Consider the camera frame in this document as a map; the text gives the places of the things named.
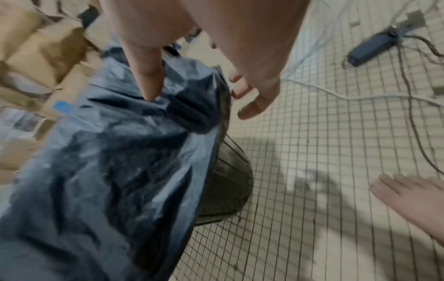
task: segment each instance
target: hand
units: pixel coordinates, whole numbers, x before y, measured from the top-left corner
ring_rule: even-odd
[[[240,119],[262,113],[279,95],[284,68],[309,0],[102,0],[146,100],[163,87],[161,47],[200,26],[236,67],[232,95],[257,98]]]

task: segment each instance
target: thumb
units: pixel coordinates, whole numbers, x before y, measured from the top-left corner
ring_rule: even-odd
[[[121,43],[143,98],[154,101],[163,88],[161,48],[140,46],[125,39]]]

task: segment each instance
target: black cord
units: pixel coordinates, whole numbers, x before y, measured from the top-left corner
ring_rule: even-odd
[[[415,35],[415,37],[412,37],[412,35],[409,35],[409,36],[410,36],[409,38],[416,38],[416,39],[422,40],[422,39],[418,38],[420,36],[416,36],[416,35]],[[433,46],[433,44],[429,40],[427,40],[425,38],[423,38],[423,39],[425,40],[424,42],[426,42],[426,44],[429,46],[430,50],[432,50],[432,53],[434,53],[433,52],[433,49],[434,49],[439,54],[439,52],[436,50],[435,46]],[[404,61],[403,61],[403,58],[402,58],[402,49],[401,49],[402,45],[401,44],[397,44],[396,47],[398,48],[398,60],[399,60],[399,67],[401,69],[401,77],[404,80],[404,83],[405,83],[405,85],[407,87],[407,93],[408,93],[408,119],[410,120],[410,125],[411,125],[413,133],[415,135],[416,143],[418,144],[419,150],[421,151],[421,154],[425,158],[427,163],[429,163],[430,166],[432,166],[435,169],[435,171],[437,171],[438,173],[444,175],[444,172],[442,170],[440,170],[439,167],[430,160],[429,156],[424,151],[424,147],[422,146],[421,139],[420,139],[419,133],[418,133],[418,129],[416,128],[415,120],[413,119],[412,89],[410,87],[410,83],[409,83],[409,81],[407,79],[406,72],[404,70]]]
[[[437,56],[437,57],[444,57],[444,54],[441,54],[440,52],[438,52],[438,50],[436,49],[435,45],[433,45],[432,42],[430,42],[429,39],[426,39],[422,36],[419,35],[415,35],[415,34],[411,34],[411,35],[404,35],[404,38],[413,38],[413,39],[418,39],[421,40],[422,42],[426,43],[427,46],[429,47],[430,51],[432,51],[432,53]]]

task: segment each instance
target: wrinkled plastic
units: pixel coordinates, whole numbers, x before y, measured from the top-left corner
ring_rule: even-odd
[[[106,51],[104,70],[18,175],[0,218],[0,280],[168,280],[230,94],[200,62],[166,59],[164,70],[163,94],[149,103],[122,49]]]

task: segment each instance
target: floor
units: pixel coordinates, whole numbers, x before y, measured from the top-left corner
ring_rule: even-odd
[[[341,61],[391,18],[400,23],[418,10],[425,26],[414,33],[444,51],[443,1],[432,9],[431,0],[332,2],[314,0],[283,77],[345,96],[406,93],[396,48],[358,68],[343,69]],[[301,62],[318,38],[321,47]],[[197,38],[187,56],[220,65],[227,76],[232,65],[207,40]],[[439,93],[444,64],[421,42],[403,44],[413,93]],[[233,112],[254,96],[236,101]],[[414,102],[413,116],[426,153],[444,169],[443,110]],[[240,121],[232,114],[228,133],[252,162],[253,194],[231,219],[194,229],[172,279],[444,279],[444,249],[368,191],[383,172],[437,176],[413,137],[406,100],[345,101],[283,81],[279,98],[259,117]]]

